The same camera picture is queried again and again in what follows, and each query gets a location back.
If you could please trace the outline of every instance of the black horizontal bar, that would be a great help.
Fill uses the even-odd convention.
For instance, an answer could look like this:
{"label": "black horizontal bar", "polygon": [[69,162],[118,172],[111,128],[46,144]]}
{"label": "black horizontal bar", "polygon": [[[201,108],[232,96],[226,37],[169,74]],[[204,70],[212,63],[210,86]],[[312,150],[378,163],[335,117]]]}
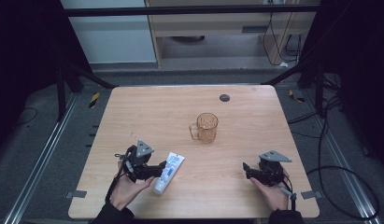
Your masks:
{"label": "black horizontal bar", "polygon": [[327,6],[321,5],[237,5],[198,7],[116,7],[44,10],[67,17],[138,16],[174,14],[262,13],[262,12],[313,12]]}

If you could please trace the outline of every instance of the white wall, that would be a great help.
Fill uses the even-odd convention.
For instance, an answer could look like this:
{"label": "white wall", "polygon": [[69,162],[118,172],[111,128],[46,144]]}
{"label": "white wall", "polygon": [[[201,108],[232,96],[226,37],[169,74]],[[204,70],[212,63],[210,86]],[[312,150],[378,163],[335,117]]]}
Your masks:
{"label": "white wall", "polygon": [[[64,8],[144,7],[143,0],[62,0]],[[156,63],[147,16],[69,18],[89,63]]]}

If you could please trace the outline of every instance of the mug handle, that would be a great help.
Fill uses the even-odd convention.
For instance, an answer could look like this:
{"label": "mug handle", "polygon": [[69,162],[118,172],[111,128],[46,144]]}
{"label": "mug handle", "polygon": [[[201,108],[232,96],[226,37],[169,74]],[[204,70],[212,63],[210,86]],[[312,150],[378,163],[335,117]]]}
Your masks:
{"label": "mug handle", "polygon": [[196,123],[189,125],[189,131],[191,132],[192,140],[200,140],[198,138],[197,133],[193,133],[193,130],[198,131],[198,127],[197,127]]}

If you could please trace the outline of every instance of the white tube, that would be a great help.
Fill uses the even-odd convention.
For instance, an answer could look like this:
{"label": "white tube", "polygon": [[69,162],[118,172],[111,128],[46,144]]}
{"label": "white tube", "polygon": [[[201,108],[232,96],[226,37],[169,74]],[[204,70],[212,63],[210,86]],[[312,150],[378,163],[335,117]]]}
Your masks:
{"label": "white tube", "polygon": [[164,192],[164,190],[168,186],[168,183],[174,176],[175,172],[182,164],[183,160],[185,160],[184,157],[174,152],[169,153],[168,158],[166,160],[167,163],[165,165],[165,168],[163,169],[162,175],[156,180],[156,185],[154,186],[153,190],[155,193],[162,194]]}

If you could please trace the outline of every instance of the gray carpet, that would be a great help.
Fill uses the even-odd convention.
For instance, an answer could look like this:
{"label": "gray carpet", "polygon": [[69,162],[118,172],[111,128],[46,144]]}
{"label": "gray carpet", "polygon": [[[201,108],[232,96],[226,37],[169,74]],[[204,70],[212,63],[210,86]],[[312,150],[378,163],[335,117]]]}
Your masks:
{"label": "gray carpet", "polygon": [[[239,70],[210,70],[210,71],[169,71],[169,72],[133,72],[99,74],[102,79],[120,86],[130,85],[183,85],[183,84],[257,84],[269,80],[283,72],[279,69],[239,69]],[[54,223],[72,220],[67,210],[71,203],[65,198],[69,190],[74,190],[81,175],[84,163],[90,151],[98,125],[102,118],[110,90],[97,86],[90,80],[82,78],[85,88],[78,94],[75,110],[64,130],[50,163],[36,188],[28,207],[23,214],[25,223]],[[292,81],[284,83],[292,86]],[[100,97],[94,108],[89,108],[92,95],[99,91]],[[308,103],[296,102],[289,96],[289,88],[277,87],[277,94],[284,109],[287,120],[297,118],[311,112]],[[47,87],[32,94],[27,107],[20,117],[20,123],[14,127],[3,145],[0,155],[0,220],[5,218],[12,204],[20,193],[23,184],[34,168],[42,149],[44,148],[57,119],[56,89]],[[380,220],[384,223],[384,168],[376,158],[363,155],[362,145],[355,135],[344,113],[338,107],[329,112],[329,125],[335,139],[346,154],[353,171],[373,185],[380,199]],[[314,118],[290,125],[295,132],[293,138],[307,171],[317,167],[318,142],[317,138],[302,136],[319,136],[320,127]],[[334,164],[334,159],[325,143],[322,144],[322,165]],[[322,171],[324,186],[335,203],[346,211],[359,215],[343,179],[338,171]],[[317,173],[309,176],[313,190],[320,190]],[[306,223],[364,223],[349,218],[337,211],[325,198],[318,199],[320,215],[306,220]],[[212,223],[214,220],[189,220],[187,223]],[[186,223],[185,220],[138,220],[136,223]],[[249,220],[220,220],[220,223],[249,223]]]}

